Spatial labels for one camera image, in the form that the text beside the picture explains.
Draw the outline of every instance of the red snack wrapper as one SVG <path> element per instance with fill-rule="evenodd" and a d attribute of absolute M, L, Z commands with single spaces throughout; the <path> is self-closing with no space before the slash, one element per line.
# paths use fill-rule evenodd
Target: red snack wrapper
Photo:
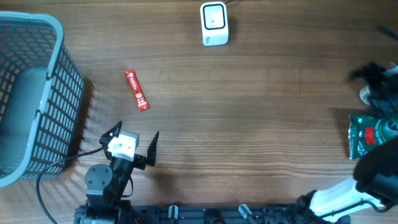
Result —
<path fill-rule="evenodd" d="M 145 99 L 145 96 L 141 90 L 141 87 L 139 86 L 136 72 L 134 71 L 134 69 L 131 68 L 130 70 L 125 71 L 124 76 L 126 76 L 127 81 L 130 84 L 132 93 L 136 97 L 139 111 L 144 111 L 144 110 L 148 109 L 149 104 L 148 104 L 147 100 Z"/>

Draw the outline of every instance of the wooden table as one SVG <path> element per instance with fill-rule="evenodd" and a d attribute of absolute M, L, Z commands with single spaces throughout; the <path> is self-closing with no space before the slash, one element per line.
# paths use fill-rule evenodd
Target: wooden table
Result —
<path fill-rule="evenodd" d="M 75 150 L 94 150 L 123 121 L 141 135 L 160 131 L 157 163 L 135 170 L 134 205 L 293 203 L 350 177 L 348 115 L 365 108 L 350 71 L 396 60 L 397 42 L 378 33 L 397 22 L 394 1 L 234 2 L 230 40 L 201 43 L 202 2 L 2 6 L 46 13 L 85 77 Z M 151 109 L 139 112 L 123 72 L 134 68 Z M 71 223 L 86 197 L 84 176 L 97 153 L 59 179 L 42 181 L 49 212 Z M 34 180 L 0 190 L 0 223 L 49 223 Z M 396 223 L 397 210 L 365 210 L 353 223 Z"/>

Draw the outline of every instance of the gray basket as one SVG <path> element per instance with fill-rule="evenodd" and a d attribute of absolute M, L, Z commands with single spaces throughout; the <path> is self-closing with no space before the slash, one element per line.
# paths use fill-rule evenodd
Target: gray basket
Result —
<path fill-rule="evenodd" d="M 84 90 L 56 18 L 0 12 L 0 187 L 68 156 Z"/>

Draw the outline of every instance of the basket bottom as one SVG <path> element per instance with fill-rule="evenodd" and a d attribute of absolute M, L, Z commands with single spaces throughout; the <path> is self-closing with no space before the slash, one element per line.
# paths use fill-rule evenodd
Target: basket bottom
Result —
<path fill-rule="evenodd" d="M 0 124 L 0 177 L 14 172 L 24 158 L 47 68 L 28 68 L 16 76 Z"/>

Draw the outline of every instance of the green snack bag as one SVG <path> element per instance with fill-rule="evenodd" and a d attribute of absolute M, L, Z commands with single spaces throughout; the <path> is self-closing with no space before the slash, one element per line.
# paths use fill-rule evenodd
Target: green snack bag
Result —
<path fill-rule="evenodd" d="M 360 159 L 370 150 L 398 136 L 394 119 L 377 119 L 368 115 L 350 115 L 348 130 L 349 158 Z"/>

